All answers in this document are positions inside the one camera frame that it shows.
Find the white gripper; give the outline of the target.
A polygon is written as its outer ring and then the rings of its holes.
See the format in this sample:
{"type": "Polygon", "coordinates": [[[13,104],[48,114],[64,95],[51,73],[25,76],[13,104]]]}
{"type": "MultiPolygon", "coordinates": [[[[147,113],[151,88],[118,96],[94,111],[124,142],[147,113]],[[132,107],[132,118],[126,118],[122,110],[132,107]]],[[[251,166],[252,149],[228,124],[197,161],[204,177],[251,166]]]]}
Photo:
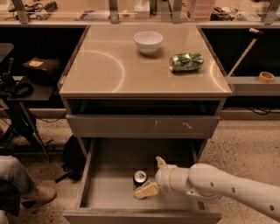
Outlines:
{"type": "Polygon", "coordinates": [[[143,199],[155,196],[160,189],[168,193],[184,193],[191,186],[188,182],[188,168],[180,168],[173,164],[166,164],[160,157],[156,156],[157,173],[155,175],[156,182],[147,181],[134,191],[136,199],[143,199]]]}

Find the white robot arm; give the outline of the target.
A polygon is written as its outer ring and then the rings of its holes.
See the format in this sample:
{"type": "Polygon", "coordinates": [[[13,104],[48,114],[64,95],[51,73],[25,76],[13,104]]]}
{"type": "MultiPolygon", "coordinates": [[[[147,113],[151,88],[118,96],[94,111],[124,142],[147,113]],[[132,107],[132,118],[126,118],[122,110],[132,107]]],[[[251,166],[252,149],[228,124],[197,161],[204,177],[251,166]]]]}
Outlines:
{"type": "Polygon", "coordinates": [[[144,199],[160,192],[182,194],[202,202],[216,201],[221,196],[241,202],[275,221],[280,221],[280,187],[247,178],[240,178],[209,164],[190,168],[167,164],[156,156],[154,180],[145,171],[136,171],[134,197],[144,199]]]}

